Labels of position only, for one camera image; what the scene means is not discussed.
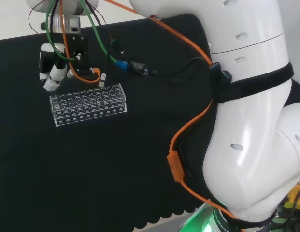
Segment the black cable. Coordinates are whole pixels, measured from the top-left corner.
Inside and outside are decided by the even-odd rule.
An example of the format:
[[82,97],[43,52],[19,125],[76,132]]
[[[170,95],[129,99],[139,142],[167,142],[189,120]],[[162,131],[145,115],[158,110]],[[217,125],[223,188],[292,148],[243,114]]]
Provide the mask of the black cable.
[[51,13],[51,18],[50,18],[50,36],[51,36],[51,40],[54,43],[54,37],[53,37],[53,19],[54,19],[54,14],[55,14],[55,10],[57,8],[57,5],[59,3],[59,0],[57,0],[54,4],[54,7],[52,9],[52,13]]
[[157,77],[165,77],[165,76],[171,76],[171,75],[177,75],[179,73],[181,73],[185,68],[189,67],[192,63],[194,63],[197,60],[201,60],[202,62],[206,63],[206,60],[203,57],[195,57],[192,58],[189,62],[187,62],[185,65],[183,65],[181,68],[179,68],[178,70],[175,70],[173,72],[166,72],[166,73],[153,73],[152,76],[157,76]]
[[31,9],[31,11],[30,11],[30,13],[29,13],[29,16],[28,16],[29,26],[30,26],[30,28],[31,28],[36,34],[39,34],[39,33],[38,33],[38,32],[32,27],[32,25],[30,24],[29,17],[30,17],[30,15],[32,14],[33,10],[35,10],[35,8],[36,8],[37,6],[39,6],[40,4],[42,4],[42,3],[44,3],[44,2],[45,2],[45,0],[41,1],[41,2],[38,3],[36,6],[34,6],[34,7]]
[[[98,17],[97,17],[97,14],[95,13],[95,11],[94,11],[94,7],[87,1],[87,0],[85,0],[85,2],[86,2],[86,4],[87,4],[87,6],[89,7],[89,9],[91,10],[91,12],[92,12],[92,14],[93,14],[93,16],[95,17],[95,19],[96,19],[96,21],[98,22],[98,24],[101,26],[101,22],[100,22],[100,20],[98,19]],[[110,36],[108,36],[108,43],[107,43],[107,57],[108,57],[108,61],[107,61],[107,65],[106,65],[106,67],[108,67],[109,66],[109,64],[110,64],[110,41],[111,41],[111,39],[110,39]]]
[[279,223],[272,223],[272,225],[275,225],[275,226],[272,226],[271,227],[271,230],[276,230],[276,229],[280,229],[280,228],[283,228],[285,232],[290,232],[291,230],[291,226],[296,223],[296,222],[299,222],[300,221],[300,217],[298,216],[295,216],[295,211],[296,211],[296,207],[297,207],[297,202],[299,200],[299,197],[300,197],[300,190],[298,191],[296,197],[295,197],[295,200],[294,200],[294,204],[293,204],[293,207],[291,209],[291,215],[287,215],[285,217],[281,217],[281,218],[287,218],[287,221],[285,221],[284,223],[282,224],[279,224]]

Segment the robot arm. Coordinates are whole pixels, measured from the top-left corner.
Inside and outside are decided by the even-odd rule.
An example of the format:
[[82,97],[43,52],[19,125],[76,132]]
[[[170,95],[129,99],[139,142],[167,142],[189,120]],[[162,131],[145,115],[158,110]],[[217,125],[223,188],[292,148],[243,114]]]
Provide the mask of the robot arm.
[[[145,17],[195,15],[213,63],[220,62],[233,82],[289,63],[277,0],[130,3]],[[300,179],[300,104],[283,108],[290,90],[291,80],[218,105],[202,172],[210,192],[238,219],[268,219]]]
[[[42,0],[27,0],[27,4],[30,8],[34,8],[37,4],[39,4]],[[52,0],[46,0],[42,4],[35,7],[35,11],[47,13],[48,9],[50,8],[50,5],[52,4]],[[88,2],[97,8],[98,6],[98,0],[88,0]],[[59,14],[59,7],[57,7],[56,14]],[[70,15],[86,15],[86,13],[83,10],[83,7],[80,3],[80,0],[69,0],[69,1],[63,1],[63,14],[70,16]]]
[[[41,0],[27,0],[29,7],[38,12],[46,13],[53,4],[53,0],[45,0],[41,3]],[[98,6],[98,0],[88,0],[88,2],[93,6]],[[55,14],[59,14],[59,6],[55,10]],[[65,0],[63,1],[63,14],[64,14],[64,25],[65,31],[68,34],[73,34],[72,40],[74,41],[74,52],[75,57],[78,57],[80,61],[80,53],[78,51],[83,51],[82,62],[77,65],[80,67],[80,73],[84,75],[95,75],[92,68],[89,68],[87,52],[87,39],[78,35],[80,33],[80,15],[85,15],[84,9],[80,0]],[[59,17],[57,20],[53,20],[51,26],[53,27],[54,33],[62,33],[61,24]],[[64,53],[65,46],[63,43],[54,43],[57,50]],[[44,88],[49,91],[55,91],[59,86],[60,82],[64,79],[67,74],[67,64],[61,60],[55,53],[52,46],[49,43],[45,43],[41,46],[40,53],[40,80],[44,83]],[[71,70],[68,73],[68,77],[72,78],[74,75]]]

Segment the black fabric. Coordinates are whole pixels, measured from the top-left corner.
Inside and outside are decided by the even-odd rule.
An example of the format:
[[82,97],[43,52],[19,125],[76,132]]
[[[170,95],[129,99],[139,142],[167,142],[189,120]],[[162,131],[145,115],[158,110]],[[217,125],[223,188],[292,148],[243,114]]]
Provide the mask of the black fabric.
[[[208,52],[195,17],[165,22]],[[150,20],[110,28],[135,61],[162,72],[198,55]],[[108,33],[107,27],[99,31]],[[105,55],[94,32],[83,33],[92,66],[102,67]],[[60,35],[54,36],[58,41]],[[174,134],[211,100],[208,69],[194,64],[180,76],[191,82],[171,87],[110,68],[106,84],[122,84],[128,112],[56,128],[38,75],[42,43],[45,35],[0,41],[0,231],[131,232],[198,207],[201,202],[174,182],[166,157]],[[82,88],[92,87],[64,80],[58,92]],[[293,102],[300,102],[297,83]],[[200,151],[208,145],[214,112],[194,130],[204,140],[190,137],[184,146],[183,159],[194,176],[201,171]]]
[[291,63],[289,63],[276,71],[235,81],[231,84],[224,85],[223,87],[213,85],[214,88],[216,88],[214,99],[218,103],[224,103],[235,99],[245,98],[274,88],[291,79],[293,75],[293,67]]

